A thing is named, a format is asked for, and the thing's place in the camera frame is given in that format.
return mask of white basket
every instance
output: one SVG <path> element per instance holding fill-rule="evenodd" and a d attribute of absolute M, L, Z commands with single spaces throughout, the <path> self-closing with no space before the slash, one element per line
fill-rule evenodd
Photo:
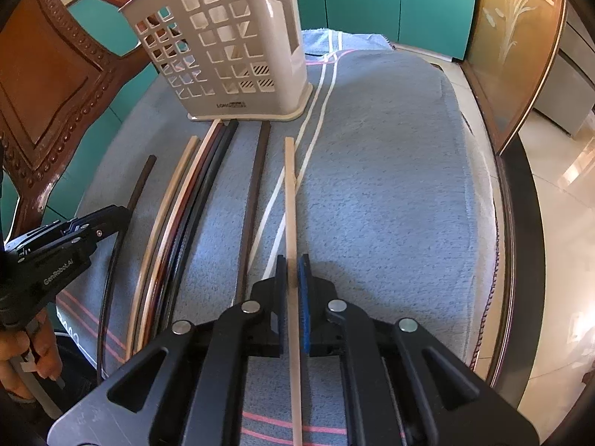
<path fill-rule="evenodd" d="M 312 85 L 297 0 L 130 0 L 130 26 L 193 120 L 292 120 Z"/>

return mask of wooden chair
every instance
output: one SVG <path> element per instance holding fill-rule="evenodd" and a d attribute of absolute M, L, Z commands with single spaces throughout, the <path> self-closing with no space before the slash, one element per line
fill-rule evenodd
<path fill-rule="evenodd" d="M 0 140 L 19 194 L 9 239 L 41 224 L 85 131 L 149 62 L 141 46 L 110 52 L 60 0 L 20 0 L 0 32 Z"/>

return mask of finger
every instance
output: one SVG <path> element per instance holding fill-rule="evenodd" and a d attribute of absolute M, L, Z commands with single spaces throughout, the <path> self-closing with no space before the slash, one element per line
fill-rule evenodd
<path fill-rule="evenodd" d="M 48 353 L 37 361 L 37 371 L 39 377 L 47 377 L 56 380 L 62 374 L 62 360 L 58 354 L 58 348 L 52 347 Z"/>
<path fill-rule="evenodd" d="M 43 357 L 52 347 L 56 347 L 56 334 L 52 329 L 52 323 L 47 320 L 33 337 L 33 348 Z"/>
<path fill-rule="evenodd" d="M 23 384 L 19 375 L 14 371 L 13 366 L 4 360 L 0 361 L 0 382 L 7 391 L 16 394 L 23 399 L 33 399 L 29 389 Z"/>
<path fill-rule="evenodd" d="M 25 332 L 0 331 L 0 360 L 19 356 L 29 349 L 29 337 Z"/>

